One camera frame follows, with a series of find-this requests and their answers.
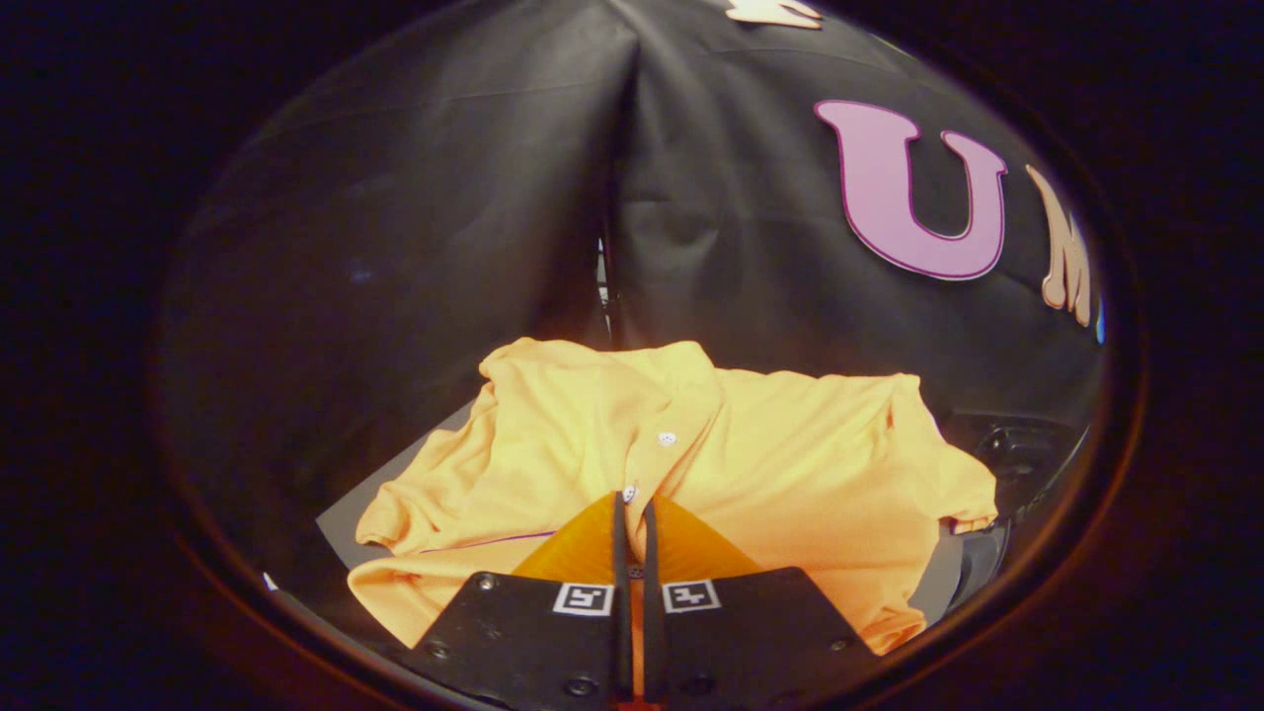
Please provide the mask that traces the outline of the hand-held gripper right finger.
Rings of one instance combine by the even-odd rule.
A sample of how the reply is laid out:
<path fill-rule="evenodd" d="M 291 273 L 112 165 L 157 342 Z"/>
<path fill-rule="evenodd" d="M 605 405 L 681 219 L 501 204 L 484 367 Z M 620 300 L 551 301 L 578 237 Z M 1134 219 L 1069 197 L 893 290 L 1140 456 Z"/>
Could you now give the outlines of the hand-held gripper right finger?
<path fill-rule="evenodd" d="M 646 505 L 643 700 L 664 710 L 808 710 L 856 692 L 876 658 L 805 571 L 739 572 L 726 553 L 678 576 L 680 543 L 713 543 L 672 501 Z"/>

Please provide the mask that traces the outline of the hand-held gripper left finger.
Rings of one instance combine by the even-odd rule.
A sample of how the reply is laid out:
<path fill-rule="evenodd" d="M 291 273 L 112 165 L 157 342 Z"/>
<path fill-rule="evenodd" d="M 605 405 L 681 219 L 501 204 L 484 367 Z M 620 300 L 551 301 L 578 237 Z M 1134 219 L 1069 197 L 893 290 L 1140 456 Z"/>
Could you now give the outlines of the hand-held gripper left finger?
<path fill-rule="evenodd" d="M 635 697 L 626 504 L 611 492 L 508 576 L 475 572 L 410 657 L 501 710 L 614 710 Z"/>

